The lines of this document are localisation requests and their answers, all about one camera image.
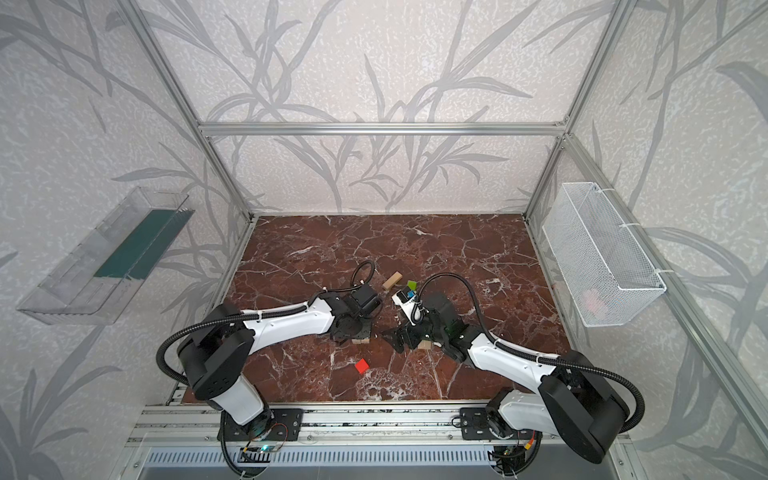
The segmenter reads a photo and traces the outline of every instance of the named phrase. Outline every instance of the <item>red marble surface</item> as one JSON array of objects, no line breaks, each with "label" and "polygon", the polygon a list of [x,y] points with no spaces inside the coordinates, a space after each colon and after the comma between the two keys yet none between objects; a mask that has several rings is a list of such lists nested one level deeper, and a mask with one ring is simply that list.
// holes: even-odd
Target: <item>red marble surface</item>
[{"label": "red marble surface", "polygon": [[[299,303],[323,286],[349,285],[358,262],[374,259],[377,290],[399,271],[424,280],[451,271],[475,286],[486,321],[504,339],[544,352],[565,353],[568,340],[519,215],[380,215],[261,217],[229,298],[241,309]],[[246,377],[268,402],[387,399],[489,399],[512,382],[458,365],[437,347],[396,353],[379,332],[399,319],[389,296],[370,344],[336,345],[304,336],[260,350]],[[442,290],[467,323],[476,323],[466,289],[442,278]],[[355,363],[365,359],[362,375]],[[194,400],[187,394],[186,400]]]}]

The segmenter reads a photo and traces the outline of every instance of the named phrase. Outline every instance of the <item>metal frame bar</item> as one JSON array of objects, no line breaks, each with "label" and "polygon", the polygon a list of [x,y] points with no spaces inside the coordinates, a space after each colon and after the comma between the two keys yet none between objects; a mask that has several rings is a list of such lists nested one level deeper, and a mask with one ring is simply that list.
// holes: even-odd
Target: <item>metal frame bar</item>
[{"label": "metal frame bar", "polygon": [[[614,9],[611,11],[611,16],[608,17],[608,21],[605,24],[603,35],[600,37],[598,47],[594,50],[592,59],[587,67],[584,77],[581,79],[579,88],[576,91],[573,102],[568,109],[568,113],[565,115],[564,134],[570,134],[576,125],[576,120],[581,116],[581,112],[587,105],[587,100],[592,95],[592,91],[598,84],[600,76],[605,69],[608,59],[611,57],[616,48],[616,44],[619,42],[624,28],[627,26],[632,9],[634,8],[637,0],[617,0],[614,5]],[[544,167],[544,171],[541,177],[538,179],[536,188],[531,195],[531,200],[528,202],[528,206],[525,208],[524,216],[531,215],[533,209],[536,207],[536,203],[541,197],[541,193],[544,190],[545,185],[549,182],[549,178],[552,176],[552,172],[557,167],[560,151],[562,150],[561,137],[558,137],[557,143],[554,145],[554,149],[549,155],[547,164]]]},{"label": "metal frame bar", "polygon": [[581,112],[587,106],[587,101],[597,86],[600,76],[602,76],[616,44],[629,22],[635,4],[637,4],[637,0],[618,0],[614,5],[598,47],[592,56],[592,61],[584,73],[584,78],[581,80],[571,108],[568,109],[568,116],[565,117],[565,133],[570,134],[573,131]]},{"label": "metal frame bar", "polygon": [[[552,296],[552,301],[554,302],[554,309],[558,313],[558,318],[564,319],[565,315],[563,312],[565,309],[560,304],[560,296],[557,294],[557,292],[554,291],[554,281],[552,280],[552,276],[549,273],[549,269],[544,265],[543,256],[541,255],[541,251],[538,248],[536,237],[534,237],[533,231],[531,231],[531,225],[528,224],[528,221],[524,221],[523,223],[525,223],[525,231],[528,232],[528,238],[531,239],[533,251],[536,253],[536,259],[538,260],[538,265],[541,267],[541,272],[544,274],[544,280],[547,282],[549,294]],[[574,341],[576,336],[571,331],[571,327],[568,325],[568,322],[561,321],[561,324],[563,326],[563,330],[565,331],[565,337],[568,338],[568,343],[571,345],[571,348],[581,349],[581,346]]]},{"label": "metal frame bar", "polygon": [[[591,155],[578,138],[569,134],[564,139],[563,145],[565,151],[568,152],[568,155],[588,181],[595,182],[600,188],[613,188],[611,182],[592,160]],[[637,223],[637,218],[615,190],[605,190],[604,193],[624,218],[624,221],[629,224]],[[642,227],[634,226],[634,235],[645,254],[657,268],[673,269]],[[746,427],[768,455],[768,399],[746,372],[723,337],[714,329],[712,322],[691,296],[680,277],[674,273],[661,273],[661,275],[664,276],[664,282],[667,284],[667,294],[664,295],[667,305],[707,367],[717,378],[723,392],[733,403],[735,410],[741,414]]]},{"label": "metal frame bar", "polygon": [[224,165],[221,158],[219,158],[213,146],[208,139],[201,134],[200,129],[198,128],[200,122],[194,113],[192,104],[184,94],[184,91],[181,88],[181,83],[176,78],[173,68],[170,66],[170,62],[165,58],[160,43],[152,33],[151,27],[147,23],[147,19],[141,13],[141,8],[136,3],[136,0],[115,1],[120,7],[127,25],[133,31],[139,45],[144,50],[144,53],[154,67],[157,76],[160,77],[165,88],[168,90],[168,94],[179,109],[181,117],[184,119],[184,123],[187,124],[192,135],[195,137],[195,140],[197,140],[200,149],[205,154],[206,159],[210,162],[214,172],[216,172],[221,179],[227,192],[229,192],[232,197],[232,201],[240,208],[245,218],[250,220],[251,212],[245,198],[240,192],[240,189],[237,188],[237,184],[235,184],[233,178],[230,176],[229,170]]},{"label": "metal frame bar", "polygon": [[[293,402],[270,408],[304,410],[299,443],[304,445],[508,445],[510,440],[463,440],[451,424],[459,409],[487,400]],[[128,435],[126,447],[218,445],[220,412],[206,404],[148,406]],[[562,443],[556,435],[547,442]],[[228,442],[244,445],[245,442]]]},{"label": "metal frame bar", "polygon": [[229,292],[230,285],[237,272],[237,267],[240,266],[240,262],[243,259],[243,254],[245,253],[246,247],[248,247],[248,242],[253,236],[253,230],[256,228],[256,220],[258,218],[259,217],[254,217],[251,219],[246,226],[242,237],[237,241],[237,247],[235,247],[235,251],[232,252],[232,257],[227,264],[227,268],[222,273],[219,283],[216,286],[216,290],[214,291],[214,295],[211,297],[208,311],[213,310],[214,307],[220,305],[224,299],[227,298],[227,292]]},{"label": "metal frame bar", "polygon": [[382,123],[382,122],[205,122],[207,137],[227,135],[561,135],[562,122]]}]

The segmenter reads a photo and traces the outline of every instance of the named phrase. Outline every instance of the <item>green strip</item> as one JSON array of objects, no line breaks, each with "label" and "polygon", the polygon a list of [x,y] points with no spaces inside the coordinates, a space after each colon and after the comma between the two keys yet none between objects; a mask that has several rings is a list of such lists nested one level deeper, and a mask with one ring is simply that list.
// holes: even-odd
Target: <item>green strip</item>
[{"label": "green strip", "polygon": [[192,210],[151,210],[94,276],[145,280],[192,215]]}]

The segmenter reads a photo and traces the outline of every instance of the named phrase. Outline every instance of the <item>ventilation grille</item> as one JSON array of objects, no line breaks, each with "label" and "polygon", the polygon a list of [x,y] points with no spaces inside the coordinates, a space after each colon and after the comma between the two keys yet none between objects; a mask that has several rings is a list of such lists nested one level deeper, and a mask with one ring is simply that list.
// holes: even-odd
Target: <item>ventilation grille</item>
[{"label": "ventilation grille", "polygon": [[[239,449],[230,449],[234,455]],[[271,467],[310,466],[409,466],[409,465],[490,465],[483,445],[362,445],[286,446],[278,452],[260,454]],[[224,466],[218,447],[153,447],[144,467]]]}]

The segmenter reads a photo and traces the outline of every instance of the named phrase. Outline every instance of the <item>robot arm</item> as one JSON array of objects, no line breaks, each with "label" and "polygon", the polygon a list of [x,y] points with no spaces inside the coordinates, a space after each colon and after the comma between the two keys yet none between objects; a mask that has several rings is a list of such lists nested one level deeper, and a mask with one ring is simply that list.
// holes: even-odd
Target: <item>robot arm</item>
[{"label": "robot arm", "polygon": [[[479,312],[466,280],[455,274],[447,276],[465,282],[475,301],[475,311]],[[433,293],[421,301],[419,294],[405,289],[392,300],[405,321],[382,335],[398,352],[403,352],[405,346],[414,349],[428,339],[454,361],[497,373],[533,392],[502,390],[486,406],[488,424],[499,438],[508,438],[521,429],[552,433],[581,457],[599,463],[616,436],[643,416],[642,396],[631,383],[593,367],[575,350],[559,356],[499,339],[485,328],[480,315],[481,328],[463,323],[443,293]],[[637,403],[632,419],[627,404],[605,376],[632,391]]]},{"label": "robot arm", "polygon": [[249,436],[259,435],[270,426],[271,415],[241,373],[247,357],[298,336],[329,333],[339,342],[355,336],[365,321],[370,322],[381,299],[367,283],[345,290],[352,292],[343,296],[329,291],[308,302],[269,310],[219,305],[199,324],[214,325],[191,332],[177,350],[195,398],[225,410]]},{"label": "robot arm", "polygon": [[[485,328],[466,280],[452,273],[439,275],[465,282],[481,328],[463,323],[443,293],[421,301],[420,293],[433,276],[419,293],[406,289],[395,294],[392,299],[406,320],[382,336],[399,353],[429,339],[456,362],[497,373],[533,392],[503,389],[490,401],[485,410],[494,435],[509,438],[522,429],[557,434],[580,456],[599,463],[617,434],[639,423],[643,399],[626,379],[593,367],[579,352],[564,356],[540,353],[496,338]],[[269,310],[239,311],[220,305],[202,323],[169,337],[158,350],[157,363],[166,374],[188,384],[197,399],[226,411],[253,438],[269,430],[274,420],[258,391],[242,375],[247,357],[269,345],[310,334],[328,333],[342,342],[370,322],[380,305],[381,299],[368,283]],[[164,361],[168,346],[184,337],[177,353],[186,376]],[[626,386],[635,396],[631,418],[629,408],[606,378]]]}]

